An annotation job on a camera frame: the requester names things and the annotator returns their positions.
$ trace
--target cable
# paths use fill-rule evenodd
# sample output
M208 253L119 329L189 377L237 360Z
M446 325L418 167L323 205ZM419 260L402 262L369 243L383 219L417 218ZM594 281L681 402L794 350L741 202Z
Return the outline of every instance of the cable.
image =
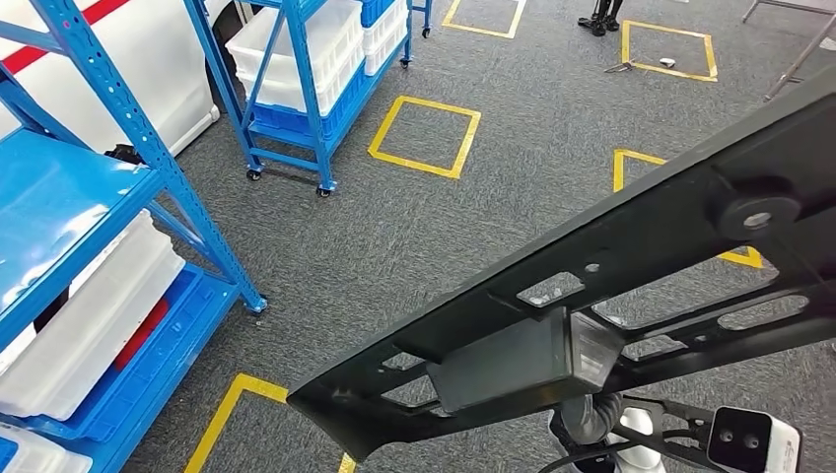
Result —
M627 448L632 448L636 445L638 445L638 443L634 441L625 441L622 443L614 443L612 445L606 446L605 448L600 448L597 450L591 450L584 453L577 453L575 455L564 456L563 458L552 461L548 465L542 467L537 473L551 473L553 471L557 471L558 468L566 466L570 463L588 460L590 458L604 455L606 453L615 453L616 451L626 450Z

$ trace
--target gray carpet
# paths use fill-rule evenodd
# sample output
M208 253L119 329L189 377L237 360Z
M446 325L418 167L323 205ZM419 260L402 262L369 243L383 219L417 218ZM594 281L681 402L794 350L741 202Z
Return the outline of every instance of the gray carpet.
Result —
M510 22L509 3L462 0L454 20L501 29ZM436 2L436 25L449 5ZM429 39L416 38L408 71L387 73L337 151L339 187L329 199L316 198L309 182L287 178L311 177L292 169L273 167L283 174L246 180L240 148L222 118L179 162L270 308L257 324L240 305L232 310L125 471L181 471L237 373L289 386L607 196L614 149L673 159L758 107L823 19L764 6L742 25L747 6L747 0L628 0L623 8L623 19L711 34L717 83L646 71L603 74L619 61L620 34L594 38L575 26L592 9L590 0L529 0L515 39L436 27ZM664 55L705 72L699 43L648 32L633 40L644 60ZM801 75L835 59L817 50ZM399 95L482 112L460 180L367 154ZM438 166L451 162L452 133L463 126L454 117L405 109L398 119L384 142L391 152ZM627 180L652 167L629 164ZM770 274L714 259L605 310L629 323ZM805 471L829 473L836 471L834 372L836 355L819 344L642 391L709 408L770 411L804 430ZM390 445L358 471L533 472L556 456L542 416L532 416ZM339 457L338 447L289 407L246 393L203 471L326 473L336 471Z

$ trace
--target black shoe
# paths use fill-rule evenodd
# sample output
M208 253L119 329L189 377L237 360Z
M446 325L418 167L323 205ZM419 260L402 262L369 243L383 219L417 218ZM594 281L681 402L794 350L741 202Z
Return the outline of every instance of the black shoe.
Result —
M618 22L615 21L615 17L604 18L603 25L611 32L617 32L621 28L621 25L618 25Z
M606 34L606 28L603 22L595 18L595 15L592 15L592 18L579 18L578 26L586 28L593 36L603 36Z
M599 449L605 446L603 441L593 443L591 445L581 445L572 440L572 437L566 432L563 426L563 419L560 416L560 411L552 411L549 419L549 432L554 436L559 444L555 445L564 456L576 455L584 453L593 449ZM592 458L577 461L572 464L571 471L580 473L614 473L615 461L611 455L605 454L594 456Z

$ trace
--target person's legs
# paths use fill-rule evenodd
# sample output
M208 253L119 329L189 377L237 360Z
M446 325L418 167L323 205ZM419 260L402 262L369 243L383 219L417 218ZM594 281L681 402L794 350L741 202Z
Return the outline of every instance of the person's legs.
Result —
M589 29L592 32L592 35L595 36L603 36L606 34L606 27L604 26L603 19L606 17L606 12L609 10L609 5L611 4L612 0L598 0L598 3L595 5L595 11L592 13L590 18L579 18L578 25Z
M603 19L604 26L608 30L610 30L611 32L617 32L619 30L619 28L621 28L621 26L618 25L618 22L615 20L615 17L618 15L618 10L621 9L621 3L623 1L624 0L613 0L612 1L612 11L609 12L609 15L607 15Z

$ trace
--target white robot part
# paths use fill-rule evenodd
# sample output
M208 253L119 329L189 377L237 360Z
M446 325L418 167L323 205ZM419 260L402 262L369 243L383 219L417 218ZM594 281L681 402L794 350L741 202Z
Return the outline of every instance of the white robot part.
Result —
M621 415L621 425L645 435L653 433L653 419L643 409L628 407ZM627 439L609 434L607 443L621 443ZM665 473L662 454L646 446L634 446L615 454L615 461L621 473Z

